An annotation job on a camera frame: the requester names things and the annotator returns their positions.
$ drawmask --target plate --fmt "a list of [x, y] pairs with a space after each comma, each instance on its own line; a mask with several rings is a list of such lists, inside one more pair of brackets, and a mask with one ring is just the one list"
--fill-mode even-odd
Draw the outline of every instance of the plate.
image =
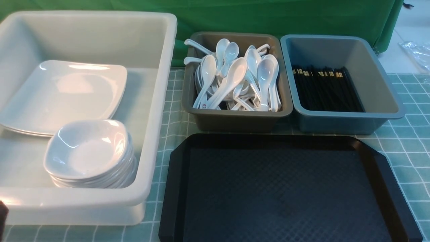
[[0, 112], [0, 124], [19, 133], [53, 136], [73, 121], [108, 119], [122, 99], [126, 80], [121, 65], [45, 61]]

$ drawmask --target green tablecloth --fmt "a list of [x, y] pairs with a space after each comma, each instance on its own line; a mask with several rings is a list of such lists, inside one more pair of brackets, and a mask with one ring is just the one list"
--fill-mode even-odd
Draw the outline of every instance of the green tablecloth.
[[22, 10], [169, 12], [178, 18], [172, 66], [181, 66], [183, 41], [197, 31], [358, 36], [387, 49], [402, 0], [0, 0], [0, 20]]

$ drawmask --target gray plastic bin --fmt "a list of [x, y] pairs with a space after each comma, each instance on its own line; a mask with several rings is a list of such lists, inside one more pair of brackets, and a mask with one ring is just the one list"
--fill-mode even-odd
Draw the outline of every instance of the gray plastic bin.
[[[184, 88], [182, 90], [182, 106], [184, 110], [194, 116], [197, 127], [203, 131], [217, 132], [246, 132], [268, 133], [271, 132], [276, 122], [291, 114], [293, 103], [285, 71], [284, 58], [279, 40], [267, 34], [223, 33], [223, 32], [198, 32], [190, 39], [202, 44], [211, 51], [215, 51], [216, 44], [222, 38], [239, 45], [239, 56], [243, 56], [250, 45], [260, 47], [269, 44], [269, 54], [276, 57], [279, 63], [279, 76], [277, 79], [279, 97], [282, 108], [279, 112], [250, 112], [194, 109], [193, 103], [197, 98], [194, 86], [194, 73], [197, 64], [190, 63], [185, 67]], [[202, 58], [204, 54], [193, 47], [188, 49], [188, 56]]]
[[[371, 134], [388, 119], [405, 115], [405, 107], [370, 45], [348, 36], [286, 35], [281, 38], [288, 81], [300, 131], [306, 133]], [[304, 109], [298, 97], [292, 65], [317, 68], [345, 66], [364, 113]]]

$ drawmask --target plastic bag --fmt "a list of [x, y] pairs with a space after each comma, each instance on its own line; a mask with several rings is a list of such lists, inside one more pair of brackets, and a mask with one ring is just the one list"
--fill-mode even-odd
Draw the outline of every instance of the plastic bag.
[[412, 57], [417, 64], [430, 73], [430, 43], [417, 44], [407, 41], [399, 45]]

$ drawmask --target stack of bowls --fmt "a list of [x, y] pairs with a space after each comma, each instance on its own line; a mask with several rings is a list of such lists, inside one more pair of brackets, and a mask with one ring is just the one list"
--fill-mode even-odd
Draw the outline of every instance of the stack of bowls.
[[43, 165], [58, 187], [124, 188], [134, 181], [138, 162], [124, 124], [88, 120], [57, 131]]

